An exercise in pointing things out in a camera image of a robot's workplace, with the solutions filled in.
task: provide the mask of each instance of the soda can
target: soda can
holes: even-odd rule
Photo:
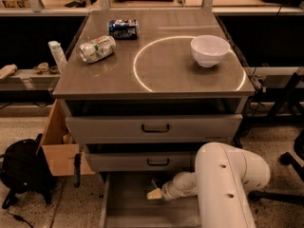
[[[136,39],[140,34],[136,19],[111,20],[108,22],[108,31],[114,39]]]
[[[95,63],[111,55],[115,49],[115,39],[109,35],[103,35],[79,46],[80,55],[84,62],[88,64]]]

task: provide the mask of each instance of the white bottle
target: white bottle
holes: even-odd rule
[[[60,43],[56,41],[50,41],[48,42],[48,46],[60,73],[63,73],[67,65],[67,58],[64,54],[63,49],[60,46]]]

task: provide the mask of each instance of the drawer handle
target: drawer handle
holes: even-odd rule
[[[163,128],[148,128],[144,124],[142,124],[142,132],[145,133],[167,133],[170,130],[170,125],[167,124]]]
[[[148,165],[150,165],[150,166],[166,166],[166,165],[168,165],[168,164],[170,163],[170,160],[169,160],[169,158],[168,158],[168,159],[166,160],[165,163],[152,163],[151,160],[147,159],[147,160],[146,160],[146,163],[147,163]]]

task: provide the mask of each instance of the tile floor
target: tile floor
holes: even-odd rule
[[[11,105],[0,109],[0,153],[18,140],[32,138],[44,131],[49,107],[19,108]],[[304,183],[291,166],[282,166],[277,158],[289,151],[294,153],[294,139],[304,125],[255,124],[240,141],[244,149],[258,153],[271,168],[272,176],[265,190],[285,194],[304,194]],[[27,192],[18,195],[18,203],[9,212],[22,216],[35,228],[96,228],[102,211],[104,186],[99,175],[82,176],[79,188],[74,188],[72,177],[58,179],[52,196],[52,204],[45,205],[41,195]],[[7,187],[0,182],[0,204]],[[261,199],[250,203],[257,228],[303,228],[304,206]],[[0,227],[29,227],[16,221],[8,210],[0,208]]]

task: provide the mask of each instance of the gray tabletop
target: gray tabletop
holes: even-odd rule
[[[112,19],[139,22],[136,40],[116,40],[115,52],[88,65],[79,45],[108,34]],[[202,9],[120,9],[92,11],[53,96],[58,99],[142,99],[241,97],[254,89],[231,51],[204,68],[192,58],[190,42],[202,34],[224,37],[210,12]]]

